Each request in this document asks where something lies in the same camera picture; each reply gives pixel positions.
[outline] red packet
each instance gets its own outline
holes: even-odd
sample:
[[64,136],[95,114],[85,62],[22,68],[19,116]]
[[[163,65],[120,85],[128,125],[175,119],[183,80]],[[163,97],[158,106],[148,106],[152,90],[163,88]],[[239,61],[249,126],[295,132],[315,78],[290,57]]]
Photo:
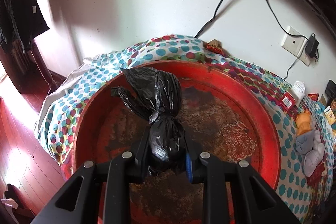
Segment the red packet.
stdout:
[[214,52],[214,53],[217,53],[217,54],[221,54],[222,56],[225,55],[225,52],[223,51],[223,48],[221,46],[221,43],[216,40],[216,39],[212,39],[210,42],[208,43],[205,43],[203,42],[203,46],[211,51],[211,52]]
[[286,109],[290,110],[296,103],[294,96],[290,93],[290,90],[286,91],[280,100],[281,105]]
[[308,94],[308,97],[313,100],[313,101],[316,101],[319,99],[319,93],[311,93],[311,94]]
[[323,171],[324,171],[324,164],[322,160],[314,170],[313,174],[310,177],[307,177],[307,185],[313,186],[315,185],[315,183],[319,182],[322,178]]

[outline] wall outlet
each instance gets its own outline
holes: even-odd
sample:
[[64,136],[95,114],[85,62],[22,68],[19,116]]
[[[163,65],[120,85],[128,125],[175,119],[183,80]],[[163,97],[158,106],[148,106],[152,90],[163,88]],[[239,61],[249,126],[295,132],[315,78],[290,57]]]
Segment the wall outlet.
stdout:
[[[300,35],[300,33],[293,29],[291,26],[288,26],[286,31],[294,35]],[[306,43],[307,40],[304,37],[291,37],[290,35],[285,34],[281,42],[281,47],[283,47],[296,57],[299,57],[301,55],[300,60],[305,65],[309,66],[311,58],[305,52],[302,52],[305,50]]]

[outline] metal screw head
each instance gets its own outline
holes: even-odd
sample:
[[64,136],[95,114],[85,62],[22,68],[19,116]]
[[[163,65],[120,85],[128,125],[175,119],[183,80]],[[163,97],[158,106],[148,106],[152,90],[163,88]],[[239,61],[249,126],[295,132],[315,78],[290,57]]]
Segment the metal screw head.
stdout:
[[91,168],[93,165],[94,165],[94,163],[93,163],[92,160],[87,160],[87,161],[84,163],[84,167],[85,167],[85,168]]
[[208,158],[210,158],[210,153],[209,152],[202,152],[200,154],[200,157],[203,158],[203,159],[208,159]]
[[128,159],[128,158],[132,157],[132,155],[133,155],[132,152],[126,151],[126,152],[123,153],[123,158]]
[[247,160],[241,160],[239,162],[239,166],[240,167],[248,167],[249,166],[249,162]]

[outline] black cable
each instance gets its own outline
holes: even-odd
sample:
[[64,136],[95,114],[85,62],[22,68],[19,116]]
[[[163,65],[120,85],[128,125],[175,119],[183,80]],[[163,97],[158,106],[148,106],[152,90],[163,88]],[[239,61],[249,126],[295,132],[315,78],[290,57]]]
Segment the black cable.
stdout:
[[207,22],[207,23],[206,23],[206,24],[199,30],[199,32],[196,34],[195,38],[198,38],[198,37],[203,33],[204,29],[205,29],[210,23],[212,23],[212,22],[215,20],[216,15],[217,15],[217,11],[218,11],[219,7],[221,6],[222,2],[223,2],[223,0],[220,0],[219,4],[217,5],[217,8],[216,8],[216,10],[215,10],[215,13],[213,14],[212,19],[210,19],[210,20],[209,20],[209,21],[208,21],[208,22]]
[[293,62],[293,64],[288,68],[287,73],[286,73],[286,77],[284,78],[284,80],[287,79],[289,70],[290,70],[290,69],[296,64],[296,62],[301,58],[301,55],[303,54],[304,51],[305,51],[305,49],[302,50],[300,56],[299,56],[297,59],[295,59],[294,62]]
[[[287,31],[281,26],[281,24],[280,24],[280,22],[279,22],[277,16],[275,15],[274,11],[272,10],[271,5],[269,4],[268,0],[266,0],[266,3],[267,3],[267,5],[268,5],[269,9],[271,10],[272,14],[274,15],[276,21],[278,22],[280,28],[281,28],[286,34],[288,34],[290,37],[303,37],[303,38],[307,39],[307,41],[309,40],[309,39],[308,39],[307,37],[305,37],[304,35],[301,35],[301,34],[291,34],[291,33],[287,32]],[[287,79],[289,70],[296,64],[297,60],[299,60],[299,59],[301,58],[301,56],[302,56],[302,54],[303,54],[304,51],[305,51],[305,47],[303,48],[303,50],[302,50],[300,56],[299,56],[298,58],[296,58],[295,61],[293,62],[293,64],[288,68],[287,73],[286,73],[286,77],[284,78],[284,80]]]
[[267,3],[267,5],[268,5],[269,9],[271,10],[272,14],[274,15],[276,21],[278,22],[280,28],[281,28],[286,34],[288,34],[290,37],[304,37],[305,39],[309,40],[309,39],[308,39],[307,37],[305,37],[304,35],[301,35],[301,34],[291,34],[291,33],[287,32],[287,31],[281,26],[281,24],[280,24],[280,22],[279,22],[277,16],[275,15],[275,13],[273,12],[273,10],[272,10],[272,8],[271,8],[271,5],[269,4],[268,0],[266,0],[266,3]]

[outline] power adapter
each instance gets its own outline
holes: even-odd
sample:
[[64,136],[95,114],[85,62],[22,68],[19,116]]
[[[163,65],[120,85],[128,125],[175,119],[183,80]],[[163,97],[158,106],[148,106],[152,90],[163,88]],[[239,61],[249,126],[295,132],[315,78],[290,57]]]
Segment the power adapter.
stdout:
[[319,51],[317,49],[317,46],[319,44],[320,44],[319,41],[315,38],[315,34],[312,33],[304,49],[304,51],[310,58],[315,57],[316,59],[319,59]]

